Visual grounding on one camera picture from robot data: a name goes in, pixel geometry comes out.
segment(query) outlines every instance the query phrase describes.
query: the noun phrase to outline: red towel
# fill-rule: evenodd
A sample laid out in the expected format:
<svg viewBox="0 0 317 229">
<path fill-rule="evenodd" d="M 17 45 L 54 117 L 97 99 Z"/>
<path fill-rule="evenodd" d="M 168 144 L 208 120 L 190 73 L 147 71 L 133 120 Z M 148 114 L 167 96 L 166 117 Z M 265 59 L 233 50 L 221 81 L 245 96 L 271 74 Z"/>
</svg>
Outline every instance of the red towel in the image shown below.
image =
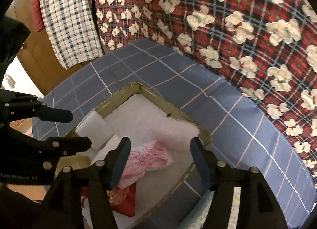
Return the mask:
<svg viewBox="0 0 317 229">
<path fill-rule="evenodd" d="M 44 29 L 40 0 L 31 0 L 34 27 L 37 32 Z"/>
</svg>

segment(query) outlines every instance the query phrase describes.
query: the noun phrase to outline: red cloth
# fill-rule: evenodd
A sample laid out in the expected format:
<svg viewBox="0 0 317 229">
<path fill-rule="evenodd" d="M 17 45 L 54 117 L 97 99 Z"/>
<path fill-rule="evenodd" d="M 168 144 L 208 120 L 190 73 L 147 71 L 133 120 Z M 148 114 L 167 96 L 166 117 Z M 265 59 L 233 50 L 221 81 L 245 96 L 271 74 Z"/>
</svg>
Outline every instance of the red cloth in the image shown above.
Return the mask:
<svg viewBox="0 0 317 229">
<path fill-rule="evenodd" d="M 40 32 L 42 29 L 44 29 L 44 22 L 42 18 L 40 0 L 31 0 L 31 5 L 32 5 L 34 27 L 37 32 Z"/>
<path fill-rule="evenodd" d="M 137 183 L 133 183 L 128 186 L 128 193 L 126 194 L 126 198 L 120 204 L 116 206 L 111 206 L 111 209 L 120 214 L 126 215 L 128 217 L 135 216 L 135 191 L 136 191 Z M 83 206 L 85 198 L 89 198 L 89 188 L 87 186 L 80 188 L 80 195 L 84 197 L 81 205 Z"/>
</svg>

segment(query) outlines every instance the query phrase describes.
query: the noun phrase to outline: white wall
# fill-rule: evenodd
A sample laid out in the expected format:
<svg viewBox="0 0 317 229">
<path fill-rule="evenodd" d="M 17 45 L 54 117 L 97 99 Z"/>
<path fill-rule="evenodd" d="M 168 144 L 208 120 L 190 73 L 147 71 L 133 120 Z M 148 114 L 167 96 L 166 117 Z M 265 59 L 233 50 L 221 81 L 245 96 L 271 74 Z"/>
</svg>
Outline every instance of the white wall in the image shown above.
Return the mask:
<svg viewBox="0 0 317 229">
<path fill-rule="evenodd" d="M 40 98 L 44 97 L 41 91 L 39 91 L 39 89 L 30 79 L 17 57 L 15 57 L 13 62 L 7 68 L 6 74 L 10 75 L 15 81 L 15 87 L 11 89 L 7 83 L 7 80 L 4 78 L 2 85 L 6 90 L 32 94 Z"/>
</svg>

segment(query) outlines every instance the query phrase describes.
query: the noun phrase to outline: floral patterned fabric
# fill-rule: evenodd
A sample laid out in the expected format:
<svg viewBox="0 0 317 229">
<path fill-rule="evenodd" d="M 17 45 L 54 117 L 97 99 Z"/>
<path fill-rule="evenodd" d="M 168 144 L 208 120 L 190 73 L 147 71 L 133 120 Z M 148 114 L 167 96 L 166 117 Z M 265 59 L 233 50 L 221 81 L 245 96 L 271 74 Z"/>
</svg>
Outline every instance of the floral patterned fabric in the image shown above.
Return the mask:
<svg viewBox="0 0 317 229">
<path fill-rule="evenodd" d="M 95 5 L 100 39 L 110 50 L 149 38 L 196 59 L 253 99 L 294 146 L 317 187 L 317 15 L 307 0 Z"/>
</svg>

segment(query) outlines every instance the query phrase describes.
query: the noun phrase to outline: white checkered towel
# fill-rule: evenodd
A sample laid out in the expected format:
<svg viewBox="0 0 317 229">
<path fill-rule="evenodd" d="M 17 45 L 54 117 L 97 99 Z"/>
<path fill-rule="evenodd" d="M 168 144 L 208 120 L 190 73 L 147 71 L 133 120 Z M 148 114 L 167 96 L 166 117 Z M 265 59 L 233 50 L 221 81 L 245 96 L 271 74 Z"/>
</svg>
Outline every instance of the white checkered towel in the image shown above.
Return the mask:
<svg viewBox="0 0 317 229">
<path fill-rule="evenodd" d="M 40 0 L 44 25 L 61 66 L 102 56 L 91 0 Z"/>
</svg>

